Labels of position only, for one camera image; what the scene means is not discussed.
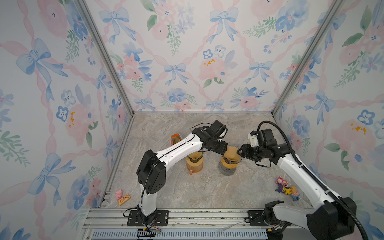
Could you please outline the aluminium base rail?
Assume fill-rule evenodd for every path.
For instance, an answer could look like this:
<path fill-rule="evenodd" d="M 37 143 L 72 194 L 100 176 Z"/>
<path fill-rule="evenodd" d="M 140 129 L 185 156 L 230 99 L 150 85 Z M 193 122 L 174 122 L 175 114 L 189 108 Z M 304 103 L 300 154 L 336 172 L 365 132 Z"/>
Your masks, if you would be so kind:
<path fill-rule="evenodd" d="M 312 240 L 312 234 L 291 224 L 273 236 L 285 223 L 268 226 L 245 222 L 249 212 L 262 209 L 169 209 L 159 210 L 152 224 L 144 225 L 137 213 L 122 209 L 90 210 L 79 240 Z"/>

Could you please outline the purple yellow toy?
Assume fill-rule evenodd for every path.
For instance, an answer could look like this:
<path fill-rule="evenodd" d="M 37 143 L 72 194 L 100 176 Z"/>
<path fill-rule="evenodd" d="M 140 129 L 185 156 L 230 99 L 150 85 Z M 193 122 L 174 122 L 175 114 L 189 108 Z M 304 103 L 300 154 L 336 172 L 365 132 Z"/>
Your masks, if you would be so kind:
<path fill-rule="evenodd" d="M 289 183 L 282 176 L 277 178 L 276 184 L 276 192 L 291 196 L 293 201 L 297 202 L 300 200 L 301 194 L 298 192 L 297 188 L 295 186 L 289 186 Z"/>

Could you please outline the pink toy on block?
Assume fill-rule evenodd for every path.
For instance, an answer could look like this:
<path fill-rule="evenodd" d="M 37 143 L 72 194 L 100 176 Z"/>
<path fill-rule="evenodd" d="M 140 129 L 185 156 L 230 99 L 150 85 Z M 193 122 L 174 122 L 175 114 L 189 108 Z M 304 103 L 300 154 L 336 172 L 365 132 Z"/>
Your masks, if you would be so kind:
<path fill-rule="evenodd" d="M 118 205 L 122 206 L 131 199 L 131 196 L 129 194 L 124 194 L 122 190 L 118 190 L 115 193 L 115 198 L 117 200 Z"/>

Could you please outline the wooden ring dripper base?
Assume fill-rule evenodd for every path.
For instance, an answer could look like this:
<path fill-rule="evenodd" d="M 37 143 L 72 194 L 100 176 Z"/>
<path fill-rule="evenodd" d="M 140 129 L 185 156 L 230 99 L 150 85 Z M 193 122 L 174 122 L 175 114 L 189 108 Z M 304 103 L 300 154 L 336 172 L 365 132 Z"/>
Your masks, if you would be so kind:
<path fill-rule="evenodd" d="M 225 161 L 221 161 L 220 165 L 221 165 L 222 167 L 224 167 L 225 169 L 230 169 L 230 170 L 232 170 L 232 169 L 235 169 L 235 168 L 238 166 L 238 163 L 235 163 L 235 164 L 228 164 L 228 163 L 225 162 Z"/>

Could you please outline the orange coffee filter holder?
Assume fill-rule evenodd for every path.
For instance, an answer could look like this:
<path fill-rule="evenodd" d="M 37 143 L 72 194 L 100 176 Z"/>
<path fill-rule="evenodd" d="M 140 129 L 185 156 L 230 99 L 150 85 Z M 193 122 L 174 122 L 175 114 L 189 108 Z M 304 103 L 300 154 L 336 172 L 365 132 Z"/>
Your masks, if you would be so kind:
<path fill-rule="evenodd" d="M 183 138 L 181 137 L 180 134 L 174 134 L 171 136 L 171 145 L 173 146 L 182 140 L 183 140 Z"/>

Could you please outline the aluminium corner post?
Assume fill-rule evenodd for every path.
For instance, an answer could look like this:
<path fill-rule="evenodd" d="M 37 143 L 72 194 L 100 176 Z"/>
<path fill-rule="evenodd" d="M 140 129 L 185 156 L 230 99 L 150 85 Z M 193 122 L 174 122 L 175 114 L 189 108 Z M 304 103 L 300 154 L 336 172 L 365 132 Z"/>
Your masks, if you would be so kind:
<path fill-rule="evenodd" d="M 309 43 L 306 51 L 302 56 L 302 59 L 299 61 L 297 69 L 293 72 L 291 79 L 288 81 L 286 87 L 282 91 L 282 94 L 278 98 L 278 101 L 275 107 L 271 111 L 271 114 L 273 117 L 277 116 L 280 109 L 283 108 L 283 104 L 286 98 L 288 97 L 291 89 L 296 84 L 298 78 L 304 71 L 304 68 L 307 66 L 311 57 L 315 54 L 320 42 L 327 35 L 328 30 L 331 28 L 332 23 L 334 22 L 337 15 L 341 11 L 341 8 L 344 3 L 345 1 L 343 0 L 336 0 L 331 2 L 331 5 L 323 18 L 323 22 L 317 28 L 312 41 Z"/>
<path fill-rule="evenodd" d="M 91 14 L 88 6 L 87 6 L 86 1 L 74 0 L 74 3 L 80 12 L 80 15 L 82 16 L 82 18 L 85 21 L 86 27 L 89 29 L 91 36 L 94 39 L 96 48 L 97 48 L 99 54 L 101 55 L 103 62 L 105 63 L 105 66 L 108 70 L 108 73 L 111 75 L 112 81 L 116 85 L 116 87 L 118 89 L 118 93 L 120 94 L 124 105 L 128 109 L 129 116 L 133 117 L 134 116 L 133 108 L 129 102 L 129 99 L 128 99 L 127 94 L 126 94 L 125 89 L 124 89 L 124 86 L 121 83 L 115 68 L 113 67 L 112 60 L 108 54 L 108 51 L 107 51 L 105 44 L 103 43 L 102 36 L 101 36 L 97 26 L 96 26 L 96 23 L 92 17 L 92 14 Z"/>

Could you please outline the grey glass carafe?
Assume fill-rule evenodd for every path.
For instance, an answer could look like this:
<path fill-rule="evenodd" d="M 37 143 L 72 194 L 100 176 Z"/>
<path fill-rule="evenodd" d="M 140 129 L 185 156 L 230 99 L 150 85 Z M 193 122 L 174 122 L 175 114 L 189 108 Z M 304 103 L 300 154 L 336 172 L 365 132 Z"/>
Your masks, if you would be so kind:
<path fill-rule="evenodd" d="M 232 176 L 232 175 L 235 174 L 236 168 L 229 169 L 229 168 L 226 168 L 223 165 L 219 165 L 219 171 L 220 171 L 221 174 L 223 174 L 225 176 Z"/>

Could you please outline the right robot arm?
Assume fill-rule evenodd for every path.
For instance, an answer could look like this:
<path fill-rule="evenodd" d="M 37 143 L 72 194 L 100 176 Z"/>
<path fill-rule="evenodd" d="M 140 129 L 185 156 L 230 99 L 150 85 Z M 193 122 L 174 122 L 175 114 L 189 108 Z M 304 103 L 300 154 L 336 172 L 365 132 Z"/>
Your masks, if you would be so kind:
<path fill-rule="evenodd" d="M 250 143 L 238 154 L 255 163 L 268 159 L 282 169 L 309 199 L 312 209 L 303 209 L 273 201 L 265 205 L 263 221 L 275 226 L 289 223 L 308 230 L 317 240 L 336 240 L 355 231 L 357 205 L 331 190 L 299 159 L 289 143 L 278 144 L 272 130 L 252 131 Z"/>

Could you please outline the left aluminium corner post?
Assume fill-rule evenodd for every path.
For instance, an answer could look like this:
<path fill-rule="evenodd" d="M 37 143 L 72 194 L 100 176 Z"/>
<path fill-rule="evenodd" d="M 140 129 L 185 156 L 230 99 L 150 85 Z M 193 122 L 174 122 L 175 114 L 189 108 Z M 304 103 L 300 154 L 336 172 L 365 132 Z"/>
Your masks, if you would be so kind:
<path fill-rule="evenodd" d="M 91 36 L 94 39 L 96 48 L 97 48 L 99 54 L 101 55 L 103 62 L 105 63 L 105 66 L 108 70 L 108 73 L 111 75 L 112 81 L 116 85 L 116 87 L 118 89 L 118 93 L 120 94 L 124 105 L 128 109 L 129 116 L 133 117 L 134 116 L 133 108 L 129 102 L 129 99 L 128 99 L 127 94 L 126 94 L 125 89 L 124 89 L 124 86 L 121 83 L 115 68 L 113 67 L 112 60 L 108 54 L 108 51 L 107 51 L 105 44 L 103 43 L 102 36 L 101 36 L 97 26 L 96 26 L 96 23 L 92 17 L 92 14 L 91 14 L 88 6 L 87 6 L 86 1 L 74 0 L 74 3 L 80 12 L 80 15 L 82 16 L 82 18 L 85 21 L 86 27 L 89 29 Z"/>

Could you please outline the orange glass carafe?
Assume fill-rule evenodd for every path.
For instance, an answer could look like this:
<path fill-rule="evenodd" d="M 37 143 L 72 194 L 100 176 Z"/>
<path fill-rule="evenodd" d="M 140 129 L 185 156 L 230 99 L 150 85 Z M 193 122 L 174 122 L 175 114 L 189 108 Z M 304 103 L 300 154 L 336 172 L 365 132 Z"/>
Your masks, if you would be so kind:
<path fill-rule="evenodd" d="M 190 175 L 200 172 L 203 169 L 203 167 L 204 167 L 204 164 L 201 164 L 198 166 L 192 166 L 190 164 L 187 164 L 188 173 Z"/>

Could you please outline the right aluminium corner post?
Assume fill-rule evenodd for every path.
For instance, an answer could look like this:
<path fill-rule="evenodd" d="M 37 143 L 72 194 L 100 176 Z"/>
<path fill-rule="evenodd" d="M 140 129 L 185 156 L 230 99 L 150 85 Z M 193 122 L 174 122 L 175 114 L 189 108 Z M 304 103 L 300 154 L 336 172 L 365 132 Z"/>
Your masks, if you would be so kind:
<path fill-rule="evenodd" d="M 297 69 L 293 72 L 291 79 L 288 81 L 286 87 L 282 91 L 282 94 L 278 98 L 278 101 L 275 107 L 271 111 L 271 114 L 273 117 L 277 116 L 280 109 L 283 108 L 283 104 L 286 98 L 288 97 L 291 89 L 296 84 L 298 78 L 304 71 L 304 68 L 307 66 L 311 57 L 315 54 L 320 42 L 327 35 L 328 30 L 331 28 L 332 23 L 334 22 L 337 15 L 341 11 L 341 8 L 344 3 L 345 1 L 343 0 L 336 0 L 331 2 L 331 5 L 323 18 L 323 22 L 317 28 L 312 41 L 309 43 L 306 51 L 302 56 L 302 59 L 299 61 Z"/>

